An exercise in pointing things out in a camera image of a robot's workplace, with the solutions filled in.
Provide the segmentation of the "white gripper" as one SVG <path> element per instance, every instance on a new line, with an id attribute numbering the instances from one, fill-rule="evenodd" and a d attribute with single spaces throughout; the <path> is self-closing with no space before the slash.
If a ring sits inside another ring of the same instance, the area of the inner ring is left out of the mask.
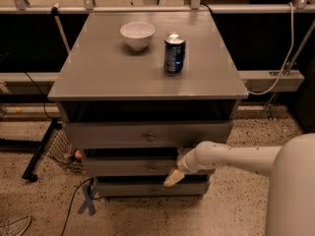
<path id="1" fill-rule="evenodd" d="M 163 186 L 170 188 L 181 181 L 185 174 L 197 173 L 200 168 L 195 156 L 195 150 L 191 147 L 177 148 L 177 168 L 172 168 L 169 175 L 163 182 Z"/>

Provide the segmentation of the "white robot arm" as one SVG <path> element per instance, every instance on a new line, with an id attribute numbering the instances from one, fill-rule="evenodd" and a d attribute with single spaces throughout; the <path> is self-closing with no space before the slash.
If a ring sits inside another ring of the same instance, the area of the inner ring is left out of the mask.
<path id="1" fill-rule="evenodd" d="M 315 134 L 281 147 L 230 147 L 201 142 L 182 150 L 163 186 L 185 176 L 231 166 L 270 179 L 265 236 L 315 236 Z"/>

